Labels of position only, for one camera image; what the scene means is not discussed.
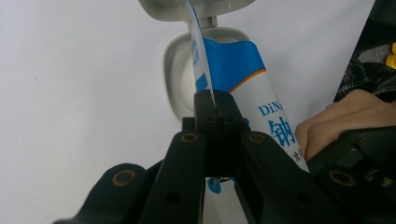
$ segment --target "screw hole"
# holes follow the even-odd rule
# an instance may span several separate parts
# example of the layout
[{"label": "screw hole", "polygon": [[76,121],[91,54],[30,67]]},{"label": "screw hole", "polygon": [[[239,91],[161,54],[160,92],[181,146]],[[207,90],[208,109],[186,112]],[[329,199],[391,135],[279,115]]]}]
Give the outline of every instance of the screw hole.
[{"label": "screw hole", "polygon": [[179,192],[171,192],[166,195],[166,201],[168,203],[179,203],[181,201],[181,195]]},{"label": "screw hole", "polygon": [[265,136],[259,133],[253,133],[248,137],[248,139],[254,143],[261,144],[265,141]]},{"label": "screw hole", "polygon": [[185,133],[181,135],[181,141],[191,143],[197,140],[198,136],[194,133]]},{"label": "screw hole", "polygon": [[124,187],[132,184],[136,178],[136,173],[133,170],[121,170],[113,175],[113,185],[118,187]]},{"label": "screw hole", "polygon": [[337,171],[337,170],[331,170],[329,172],[329,178],[334,182],[342,186],[346,187],[354,187],[357,182],[353,176],[351,176],[348,173],[342,172],[342,171]]}]

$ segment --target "white background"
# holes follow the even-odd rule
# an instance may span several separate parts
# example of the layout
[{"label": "white background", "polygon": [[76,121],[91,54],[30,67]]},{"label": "white background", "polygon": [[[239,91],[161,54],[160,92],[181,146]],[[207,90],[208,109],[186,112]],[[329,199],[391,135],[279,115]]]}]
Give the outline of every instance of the white background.
[{"label": "white background", "polygon": [[[259,0],[219,25],[259,47],[295,127],[332,101],[372,4]],[[0,0],[0,223],[72,217],[108,168],[163,158],[162,55],[186,31],[135,0]]]}]

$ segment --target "blue stripe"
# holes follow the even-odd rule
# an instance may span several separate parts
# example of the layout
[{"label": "blue stripe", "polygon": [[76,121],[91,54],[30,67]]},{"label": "blue stripe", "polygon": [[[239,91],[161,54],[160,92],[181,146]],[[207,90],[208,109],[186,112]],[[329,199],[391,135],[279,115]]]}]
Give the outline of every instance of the blue stripe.
[{"label": "blue stripe", "polygon": [[204,43],[214,90],[229,92],[249,75],[265,68],[256,45],[251,41],[220,44],[204,38]]},{"label": "blue stripe", "polygon": [[206,80],[206,75],[203,73],[198,80],[195,82],[195,86],[197,88],[197,91],[203,91],[207,87],[207,80]]}]

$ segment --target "yellow object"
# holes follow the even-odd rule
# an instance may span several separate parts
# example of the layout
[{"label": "yellow object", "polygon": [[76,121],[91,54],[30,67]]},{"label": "yellow object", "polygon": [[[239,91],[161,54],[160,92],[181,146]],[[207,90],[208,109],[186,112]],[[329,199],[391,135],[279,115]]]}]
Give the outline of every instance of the yellow object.
[{"label": "yellow object", "polygon": [[389,55],[386,61],[386,65],[396,69],[396,55],[394,54]]}]

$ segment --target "finger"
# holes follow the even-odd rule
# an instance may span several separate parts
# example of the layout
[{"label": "finger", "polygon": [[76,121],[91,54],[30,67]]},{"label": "finger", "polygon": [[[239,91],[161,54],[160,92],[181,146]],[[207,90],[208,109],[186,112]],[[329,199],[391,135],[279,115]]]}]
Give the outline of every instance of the finger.
[{"label": "finger", "polygon": [[396,125],[396,106],[382,103],[372,108],[325,121],[310,127],[305,159],[310,160],[331,142],[338,139],[341,132],[351,129],[387,127]]},{"label": "finger", "polygon": [[308,143],[308,130],[312,125],[341,118],[375,105],[382,101],[367,91],[356,90],[348,94],[338,103],[328,105],[326,109],[311,119],[307,119],[297,126],[295,135],[303,153],[306,152]]}]

